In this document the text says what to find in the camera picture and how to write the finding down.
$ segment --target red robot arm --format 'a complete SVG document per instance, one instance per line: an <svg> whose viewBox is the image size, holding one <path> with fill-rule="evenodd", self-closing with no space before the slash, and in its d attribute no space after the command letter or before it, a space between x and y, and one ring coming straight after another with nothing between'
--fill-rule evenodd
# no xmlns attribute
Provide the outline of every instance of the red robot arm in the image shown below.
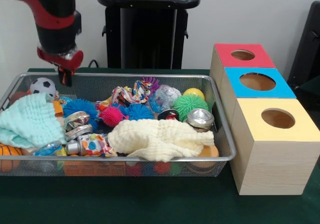
<svg viewBox="0 0 320 224"><path fill-rule="evenodd" d="M75 0L21 0L31 8L41 46L38 56L59 67L63 84L71 86L71 75L82 63L83 52L75 38L81 33L81 15Z"/></svg>

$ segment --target cream washcloth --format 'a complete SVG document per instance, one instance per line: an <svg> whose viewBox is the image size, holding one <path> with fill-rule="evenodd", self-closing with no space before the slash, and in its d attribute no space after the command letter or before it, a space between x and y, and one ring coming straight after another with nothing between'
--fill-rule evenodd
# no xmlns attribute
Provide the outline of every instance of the cream washcloth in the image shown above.
<svg viewBox="0 0 320 224"><path fill-rule="evenodd" d="M214 146L211 131L198 133L177 120L123 120L108 134L109 144L128 157L168 162L175 157L197 157L204 145Z"/></svg>

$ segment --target wire basket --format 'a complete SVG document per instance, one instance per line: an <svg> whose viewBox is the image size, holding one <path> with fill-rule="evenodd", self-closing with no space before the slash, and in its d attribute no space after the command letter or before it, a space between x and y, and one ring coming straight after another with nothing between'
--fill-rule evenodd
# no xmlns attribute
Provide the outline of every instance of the wire basket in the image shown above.
<svg viewBox="0 0 320 224"><path fill-rule="evenodd" d="M128 157L39 157L0 156L0 176L180 176L216 177L227 161L236 155L235 145L214 81L204 75L137 75L81 73L73 77L73 86L60 84L56 73L24 73L15 78L0 101L1 111L9 106L10 97L17 91L27 92L39 77L47 77L61 96L82 98L92 102L105 100L116 86L131 86L143 76L155 77L160 84L180 91L198 88L215 117L212 128L218 158L175 158L168 163L149 162ZM111 128L100 123L97 133L109 133Z"/></svg>

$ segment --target light blue washcloth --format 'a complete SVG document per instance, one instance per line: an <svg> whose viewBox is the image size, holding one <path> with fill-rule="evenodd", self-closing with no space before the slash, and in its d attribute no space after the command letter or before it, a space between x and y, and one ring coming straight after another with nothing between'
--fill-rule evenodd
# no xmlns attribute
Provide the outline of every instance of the light blue washcloth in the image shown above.
<svg viewBox="0 0 320 224"><path fill-rule="evenodd" d="M0 142L18 148L44 147L65 135L46 93L27 95L0 114Z"/></svg>

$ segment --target soccer ball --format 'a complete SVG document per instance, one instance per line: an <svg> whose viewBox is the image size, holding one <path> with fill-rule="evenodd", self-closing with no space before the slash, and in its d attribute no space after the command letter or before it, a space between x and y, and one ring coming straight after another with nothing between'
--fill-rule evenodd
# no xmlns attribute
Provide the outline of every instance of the soccer ball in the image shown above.
<svg viewBox="0 0 320 224"><path fill-rule="evenodd" d="M33 93L47 93L52 98L56 97L55 83L48 78L38 78L30 86L30 92Z"/></svg>

